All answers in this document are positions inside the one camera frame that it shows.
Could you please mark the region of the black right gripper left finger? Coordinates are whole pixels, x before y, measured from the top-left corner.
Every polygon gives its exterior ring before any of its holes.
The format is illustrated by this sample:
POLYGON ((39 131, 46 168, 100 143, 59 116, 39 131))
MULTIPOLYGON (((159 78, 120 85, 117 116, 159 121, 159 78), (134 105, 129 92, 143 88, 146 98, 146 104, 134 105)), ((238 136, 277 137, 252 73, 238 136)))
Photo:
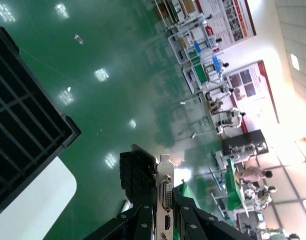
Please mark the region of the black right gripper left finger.
POLYGON ((99 227, 86 240, 150 240, 153 235, 153 206, 139 204, 99 227))

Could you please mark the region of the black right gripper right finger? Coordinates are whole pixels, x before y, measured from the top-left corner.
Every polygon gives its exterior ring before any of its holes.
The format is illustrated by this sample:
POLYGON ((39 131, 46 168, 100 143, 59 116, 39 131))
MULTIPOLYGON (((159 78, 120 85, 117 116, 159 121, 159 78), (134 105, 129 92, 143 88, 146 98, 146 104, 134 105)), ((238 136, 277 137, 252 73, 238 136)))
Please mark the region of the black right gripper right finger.
POLYGON ((198 208, 192 198, 173 188, 174 228, 182 240, 251 240, 216 216, 198 208))

